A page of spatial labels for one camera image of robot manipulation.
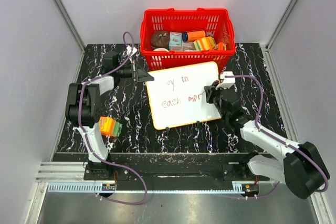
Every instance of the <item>marble tabletop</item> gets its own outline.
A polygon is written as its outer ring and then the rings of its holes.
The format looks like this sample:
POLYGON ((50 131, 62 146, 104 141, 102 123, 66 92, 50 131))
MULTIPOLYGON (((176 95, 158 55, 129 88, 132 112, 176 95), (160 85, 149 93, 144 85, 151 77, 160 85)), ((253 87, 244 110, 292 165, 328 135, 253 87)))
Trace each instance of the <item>marble tabletop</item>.
MULTIPOLYGON (((125 57, 122 44, 88 45, 80 68, 78 82, 93 78, 101 73, 103 55, 111 50, 125 57)), ((139 51, 136 55, 141 67, 148 70, 145 59, 139 51)), ((256 77, 264 89, 264 106, 261 111, 262 125, 286 137, 284 125, 276 97, 263 59, 259 44, 236 44, 226 70, 234 74, 248 74, 256 77)), ((250 79, 236 79, 235 90, 240 95, 242 106, 253 117, 256 115, 260 92, 256 83, 250 79)), ((153 126, 148 93, 145 83, 131 79, 121 80, 118 87, 101 97, 103 116, 110 116, 122 123, 119 137, 103 137, 112 153, 237 153, 262 151, 250 142, 227 134, 221 120, 214 120, 156 130, 153 126)), ((87 150, 78 132, 68 121, 64 124, 57 153, 86 153, 87 150)))

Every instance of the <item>yellow border of whiteboard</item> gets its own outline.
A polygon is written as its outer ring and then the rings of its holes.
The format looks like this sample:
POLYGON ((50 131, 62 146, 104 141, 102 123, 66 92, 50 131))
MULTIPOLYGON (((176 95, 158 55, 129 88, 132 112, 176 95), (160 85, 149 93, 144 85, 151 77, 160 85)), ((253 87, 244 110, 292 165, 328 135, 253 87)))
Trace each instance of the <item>yellow border of whiteboard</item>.
MULTIPOLYGON (((217 69, 217 75, 219 75, 219 72, 218 72, 218 65, 216 62, 214 61, 209 61, 209 62, 204 62, 204 63, 198 63, 198 64, 193 64, 193 65, 187 65, 187 66, 181 66, 181 67, 176 67, 176 68, 185 68, 185 67, 190 67, 190 66, 197 66, 197 65, 204 65, 204 64, 209 64, 209 63, 213 63, 216 65, 216 69, 217 69)), ((155 70, 155 71, 151 71, 151 72, 148 72, 149 74, 150 73, 156 73, 156 72, 160 72, 160 71, 167 71, 167 70, 171 70, 171 69, 176 69, 176 68, 167 68, 167 69, 161 69, 161 70, 155 70)), ((150 108, 151 108, 151 113, 152 113, 152 119, 153 119, 153 125, 154 125, 154 128, 156 128, 157 130, 165 130, 165 128, 160 128, 158 129, 156 126, 155 126, 155 119, 154 119, 154 114, 153 114, 153 110, 152 110, 152 106, 151 106, 151 95, 150 95, 150 92, 148 90, 148 82, 146 82, 146 87, 147 87, 147 92, 148 92, 148 99, 149 99, 149 105, 150 105, 150 108)), ((200 123, 203 123, 203 122, 207 122, 207 121, 212 121, 212 120, 217 120, 217 119, 221 119, 221 117, 218 117, 218 118, 212 118, 212 119, 207 119, 207 120, 203 120, 203 121, 199 121, 200 123)), ((180 127, 180 126, 185 126, 185 125, 190 125, 190 124, 193 124, 193 123, 197 123, 197 121, 195 122, 190 122, 190 123, 185 123, 185 124, 179 124, 179 125, 173 125, 173 126, 170 126, 170 128, 175 128, 175 127, 180 127)))

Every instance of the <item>whiteboard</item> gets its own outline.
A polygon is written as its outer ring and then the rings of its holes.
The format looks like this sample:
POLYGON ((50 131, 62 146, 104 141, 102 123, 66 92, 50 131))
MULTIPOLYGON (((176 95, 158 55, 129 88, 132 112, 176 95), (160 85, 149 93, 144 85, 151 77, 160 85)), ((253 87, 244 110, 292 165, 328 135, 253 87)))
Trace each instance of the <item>whiteboard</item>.
POLYGON ((213 104, 205 99, 204 86, 218 80, 213 61, 149 72, 154 81, 146 83, 153 124, 157 130, 166 127, 220 119, 213 104))

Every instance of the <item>orange can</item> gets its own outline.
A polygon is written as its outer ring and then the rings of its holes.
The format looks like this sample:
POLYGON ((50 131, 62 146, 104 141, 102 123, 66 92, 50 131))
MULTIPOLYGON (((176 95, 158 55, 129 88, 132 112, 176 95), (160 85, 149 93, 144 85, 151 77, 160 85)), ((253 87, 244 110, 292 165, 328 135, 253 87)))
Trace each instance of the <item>orange can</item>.
POLYGON ((182 33, 183 42, 195 41, 197 39, 202 39, 206 37, 206 33, 204 30, 200 31, 189 31, 187 33, 182 33))

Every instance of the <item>red basket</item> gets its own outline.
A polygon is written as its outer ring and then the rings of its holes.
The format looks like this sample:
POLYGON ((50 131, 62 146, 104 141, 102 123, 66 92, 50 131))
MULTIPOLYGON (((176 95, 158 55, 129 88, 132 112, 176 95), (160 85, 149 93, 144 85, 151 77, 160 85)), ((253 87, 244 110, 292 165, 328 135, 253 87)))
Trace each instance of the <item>red basket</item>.
POLYGON ((146 10, 140 31, 141 54, 145 56, 150 70, 174 68, 214 61, 222 71, 230 56, 236 52, 235 33, 226 9, 146 10), (185 32, 205 30, 212 32, 216 42, 226 45, 225 51, 163 52, 153 51, 151 37, 155 31, 185 32))

